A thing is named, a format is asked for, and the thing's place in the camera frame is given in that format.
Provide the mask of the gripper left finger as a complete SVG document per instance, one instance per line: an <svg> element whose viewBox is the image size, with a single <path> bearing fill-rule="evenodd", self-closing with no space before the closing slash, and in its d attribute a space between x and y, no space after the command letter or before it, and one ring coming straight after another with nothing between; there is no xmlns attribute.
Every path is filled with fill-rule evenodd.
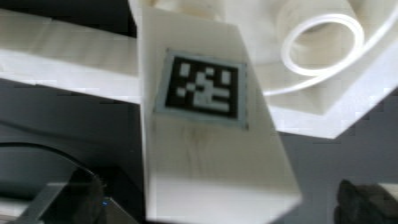
<svg viewBox="0 0 398 224"><path fill-rule="evenodd" d="M81 169L49 183L5 224L140 224L140 193L117 167Z"/></svg>

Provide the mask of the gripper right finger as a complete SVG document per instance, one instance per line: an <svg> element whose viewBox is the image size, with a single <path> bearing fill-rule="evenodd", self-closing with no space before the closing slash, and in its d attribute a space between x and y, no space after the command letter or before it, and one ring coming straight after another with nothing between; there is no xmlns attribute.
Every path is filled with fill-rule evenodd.
<svg viewBox="0 0 398 224"><path fill-rule="evenodd" d="M341 181L334 224L398 224L398 184Z"/></svg>

